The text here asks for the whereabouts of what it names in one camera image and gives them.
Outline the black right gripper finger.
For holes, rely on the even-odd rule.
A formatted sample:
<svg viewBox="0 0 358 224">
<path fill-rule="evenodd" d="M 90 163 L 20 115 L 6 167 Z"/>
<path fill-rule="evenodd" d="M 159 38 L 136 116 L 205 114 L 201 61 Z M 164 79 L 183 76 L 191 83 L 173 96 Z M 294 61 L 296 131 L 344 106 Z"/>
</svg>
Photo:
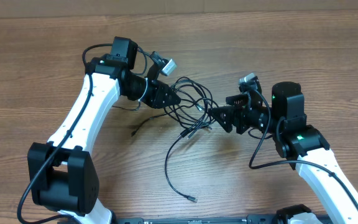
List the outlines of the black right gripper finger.
<svg viewBox="0 0 358 224">
<path fill-rule="evenodd" d="M 238 110 L 234 106 L 220 106 L 211 108 L 209 114 L 220 124 L 225 132 L 230 133 L 237 127 L 236 115 Z"/>
<path fill-rule="evenodd" d="M 245 106 L 248 104 L 249 98 L 248 94 L 228 96 L 226 98 L 226 104 L 231 106 Z"/>
</svg>

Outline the black USB-C cable silver plug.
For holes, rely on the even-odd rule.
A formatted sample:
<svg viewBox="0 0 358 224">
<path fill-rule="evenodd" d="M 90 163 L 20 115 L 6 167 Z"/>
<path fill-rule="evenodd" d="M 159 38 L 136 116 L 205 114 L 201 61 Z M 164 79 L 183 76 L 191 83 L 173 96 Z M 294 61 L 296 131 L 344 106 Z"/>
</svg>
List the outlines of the black USB-C cable silver plug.
<svg viewBox="0 0 358 224">
<path fill-rule="evenodd" d="M 170 89 L 181 102 L 165 107 L 166 115 L 185 129 L 212 129 L 216 120 L 209 114 L 209 109 L 218 107 L 218 104 L 208 88 L 188 77 L 180 77 Z"/>
</svg>

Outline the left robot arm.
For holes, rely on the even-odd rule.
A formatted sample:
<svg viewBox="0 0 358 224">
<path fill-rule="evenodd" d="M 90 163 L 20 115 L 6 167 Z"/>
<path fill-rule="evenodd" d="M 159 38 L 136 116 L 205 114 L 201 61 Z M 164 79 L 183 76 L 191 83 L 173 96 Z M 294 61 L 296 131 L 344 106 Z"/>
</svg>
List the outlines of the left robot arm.
<svg viewBox="0 0 358 224">
<path fill-rule="evenodd" d="M 114 212 L 98 198 L 99 178 L 91 154 L 109 110 L 119 99 L 155 109 L 177 105 L 180 97 L 159 75 L 168 76 L 177 65 L 157 52 L 143 52 L 133 40 L 115 37 L 110 53 L 83 60 L 85 77 L 73 107 L 62 125 L 45 143 L 33 143 L 27 153 L 30 182 L 19 201 L 17 218 L 25 223 L 22 207 L 28 195 L 35 204 L 56 212 L 41 222 L 69 218 L 77 223 L 116 223 Z M 134 73 L 136 55 L 152 61 Z"/>
</svg>

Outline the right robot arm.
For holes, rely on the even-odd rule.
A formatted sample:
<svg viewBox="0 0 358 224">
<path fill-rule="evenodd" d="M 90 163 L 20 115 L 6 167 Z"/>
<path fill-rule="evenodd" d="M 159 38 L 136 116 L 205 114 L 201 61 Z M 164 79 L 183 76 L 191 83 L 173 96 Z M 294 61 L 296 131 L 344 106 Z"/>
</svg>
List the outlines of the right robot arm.
<svg viewBox="0 0 358 224">
<path fill-rule="evenodd" d="M 249 128 L 271 134 L 280 161 L 265 167 L 288 164 L 310 186 L 333 223 L 358 223 L 358 192 L 341 170 L 325 137 L 306 122 L 301 86 L 280 82 L 272 87 L 268 103 L 256 82 L 241 83 L 240 94 L 226 98 L 211 116 L 226 132 L 243 134 Z"/>
</svg>

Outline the brown cardboard backdrop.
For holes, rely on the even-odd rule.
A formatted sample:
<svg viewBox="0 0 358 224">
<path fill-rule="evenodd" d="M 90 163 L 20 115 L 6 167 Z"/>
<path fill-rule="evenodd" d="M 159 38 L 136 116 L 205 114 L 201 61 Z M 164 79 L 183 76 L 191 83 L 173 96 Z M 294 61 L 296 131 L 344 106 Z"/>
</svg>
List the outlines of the brown cardboard backdrop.
<svg viewBox="0 0 358 224">
<path fill-rule="evenodd" d="M 353 9 L 358 0 L 0 0 L 0 19 Z"/>
</svg>

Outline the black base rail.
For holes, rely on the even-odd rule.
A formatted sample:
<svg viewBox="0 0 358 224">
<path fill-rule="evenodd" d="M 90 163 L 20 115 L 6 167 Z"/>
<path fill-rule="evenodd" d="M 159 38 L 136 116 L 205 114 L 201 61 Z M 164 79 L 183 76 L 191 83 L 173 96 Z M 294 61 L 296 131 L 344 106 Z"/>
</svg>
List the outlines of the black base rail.
<svg viewBox="0 0 358 224">
<path fill-rule="evenodd" d="M 324 223 L 333 224 L 328 215 L 315 215 L 305 205 L 294 205 L 278 210 L 276 214 L 250 214 L 244 217 L 213 218 L 115 218 L 119 224 L 271 224 L 271 223 Z"/>
</svg>

